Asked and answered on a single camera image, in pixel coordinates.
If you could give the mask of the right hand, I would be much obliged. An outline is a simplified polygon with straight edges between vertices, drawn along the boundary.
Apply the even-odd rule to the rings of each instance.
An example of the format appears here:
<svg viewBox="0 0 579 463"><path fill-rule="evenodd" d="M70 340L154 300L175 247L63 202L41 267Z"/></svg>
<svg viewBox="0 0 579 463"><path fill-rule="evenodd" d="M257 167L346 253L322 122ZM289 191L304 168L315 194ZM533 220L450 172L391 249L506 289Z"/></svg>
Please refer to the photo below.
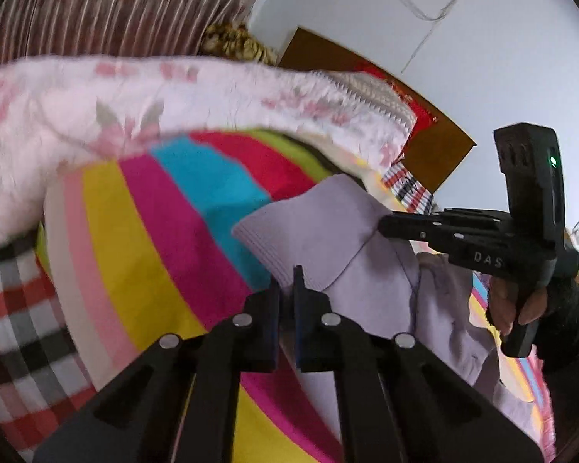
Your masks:
<svg viewBox="0 0 579 463"><path fill-rule="evenodd" d="M491 321L501 336L508 336L513 326L538 321L547 311L548 293L545 287L529 296L521 309L516 308L519 286L497 277L491 277L488 288L488 310Z"/></svg>

